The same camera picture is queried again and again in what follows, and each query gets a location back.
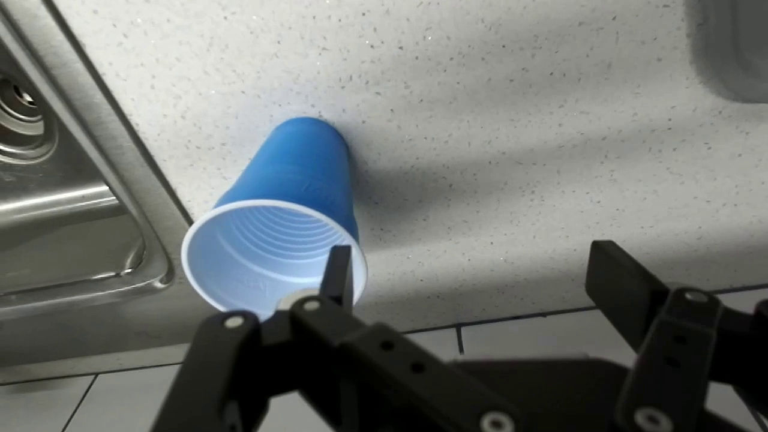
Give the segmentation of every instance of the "blue plastic cup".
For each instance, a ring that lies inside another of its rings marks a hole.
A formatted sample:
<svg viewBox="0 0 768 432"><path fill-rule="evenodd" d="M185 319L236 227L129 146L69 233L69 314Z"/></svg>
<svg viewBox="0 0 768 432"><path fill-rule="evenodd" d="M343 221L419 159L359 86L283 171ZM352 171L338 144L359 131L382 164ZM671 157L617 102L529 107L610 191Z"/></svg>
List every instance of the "blue plastic cup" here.
<svg viewBox="0 0 768 432"><path fill-rule="evenodd" d="M185 236L183 266L217 311L268 319L280 300L317 293L333 246L352 247L352 288L364 257L350 194L350 151L314 117L278 126L239 180Z"/></svg>

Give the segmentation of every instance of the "white speckled countertop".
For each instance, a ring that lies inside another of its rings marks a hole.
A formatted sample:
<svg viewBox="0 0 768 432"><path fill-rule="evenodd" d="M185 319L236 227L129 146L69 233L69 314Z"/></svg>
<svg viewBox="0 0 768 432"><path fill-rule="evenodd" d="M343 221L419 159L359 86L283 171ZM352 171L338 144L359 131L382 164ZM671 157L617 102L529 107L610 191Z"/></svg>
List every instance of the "white speckled countertop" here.
<svg viewBox="0 0 768 432"><path fill-rule="evenodd" d="M359 312L589 305L593 239L768 283L768 107L718 98L675 0L58 0L191 216L291 115L357 159Z"/></svg>

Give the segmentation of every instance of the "black metal bracket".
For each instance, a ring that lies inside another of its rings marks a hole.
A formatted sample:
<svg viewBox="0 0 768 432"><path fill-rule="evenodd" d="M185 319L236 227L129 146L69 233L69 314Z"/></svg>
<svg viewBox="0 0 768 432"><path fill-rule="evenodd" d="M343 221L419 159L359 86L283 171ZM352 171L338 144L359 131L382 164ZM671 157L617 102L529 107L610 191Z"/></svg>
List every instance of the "black metal bracket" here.
<svg viewBox="0 0 768 432"><path fill-rule="evenodd" d="M446 365L350 314L350 247L333 247L320 296L265 324L225 312L199 327L153 429L250 432L286 391L350 432L737 429L704 410L710 378L766 413L768 302L739 314L704 290L670 290L614 242L593 246L589 293L639 350L634 369L605 360Z"/></svg>

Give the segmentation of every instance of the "stainless steel sink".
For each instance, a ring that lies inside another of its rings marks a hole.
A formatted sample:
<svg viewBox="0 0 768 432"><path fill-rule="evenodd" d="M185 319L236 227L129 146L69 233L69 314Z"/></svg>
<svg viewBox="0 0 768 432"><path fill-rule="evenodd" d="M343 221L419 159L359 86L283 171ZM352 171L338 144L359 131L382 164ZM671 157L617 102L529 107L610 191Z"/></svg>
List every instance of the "stainless steel sink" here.
<svg viewBox="0 0 768 432"><path fill-rule="evenodd" d="M55 2L0 0L0 381L190 342L212 308L176 272L187 227Z"/></svg>

